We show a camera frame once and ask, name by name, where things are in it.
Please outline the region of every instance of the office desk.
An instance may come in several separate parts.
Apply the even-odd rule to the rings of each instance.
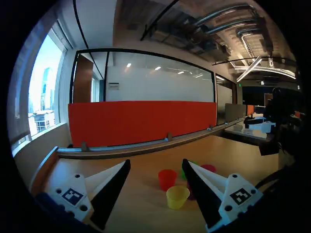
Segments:
[[[217,173],[227,177],[237,172],[257,184],[278,169],[278,155],[261,156],[257,146],[217,136],[171,149],[128,157],[131,171],[106,224],[105,232],[202,232],[205,221],[196,201],[186,201],[180,210],[171,210],[166,194],[158,186],[157,174],[162,169],[178,172],[177,185],[186,185],[180,178],[183,158],[199,164],[212,164]],[[85,177],[114,166],[126,158],[106,160],[60,159],[46,186],[57,186],[66,177],[78,172]]]
[[[245,124],[243,122],[239,122],[237,123],[237,125],[243,126],[243,129],[241,131],[237,131],[234,129],[234,125],[232,125],[226,128],[225,132],[230,133],[230,134],[237,134],[237,135],[241,135],[245,137],[250,137],[250,138],[257,139],[257,140],[266,141],[267,139],[266,133],[263,133],[260,130],[246,129]]]

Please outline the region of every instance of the skyscraper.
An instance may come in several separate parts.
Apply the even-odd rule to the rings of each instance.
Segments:
[[[45,93],[41,94],[41,108],[40,110],[45,110]]]
[[[28,113],[33,113],[33,103],[31,98],[28,98]]]
[[[42,88],[41,88],[41,110],[49,110],[52,108],[51,105],[51,73],[50,67],[46,68],[43,72],[42,77]]]
[[[51,89],[51,95],[50,95],[50,109],[54,110],[54,90]]]

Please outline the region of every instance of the orange panel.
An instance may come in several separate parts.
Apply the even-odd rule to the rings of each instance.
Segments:
[[[115,146],[179,136],[216,125],[216,103],[111,101],[68,105],[74,147]]]
[[[253,105],[247,105],[247,115],[251,115],[254,113],[254,106]]]

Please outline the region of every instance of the plastic cup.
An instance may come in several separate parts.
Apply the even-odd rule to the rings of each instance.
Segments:
[[[165,169],[158,173],[160,188],[163,191],[167,191],[170,187],[175,185],[177,178],[177,172]]]
[[[210,164],[204,164],[201,166],[202,168],[205,168],[206,170],[209,170],[211,172],[216,172],[216,168],[213,165]]]
[[[173,210],[180,209],[186,202],[189,195],[190,195],[189,190],[184,186],[170,187],[166,191],[168,207]]]
[[[196,161],[191,161],[191,160],[189,160],[189,161],[192,162],[192,163],[194,163],[194,164],[196,164],[196,165],[198,165],[198,163],[197,163]],[[185,175],[185,173],[183,172],[183,169],[182,169],[182,178],[183,178],[184,180],[187,180],[186,175]]]

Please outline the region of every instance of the sky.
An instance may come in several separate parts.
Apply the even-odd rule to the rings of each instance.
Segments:
[[[52,41],[50,36],[47,35],[40,47],[31,73],[29,98],[32,100],[34,111],[40,110],[43,72],[48,67],[53,70],[53,75],[48,76],[47,82],[55,90],[56,74],[61,54],[61,50]]]

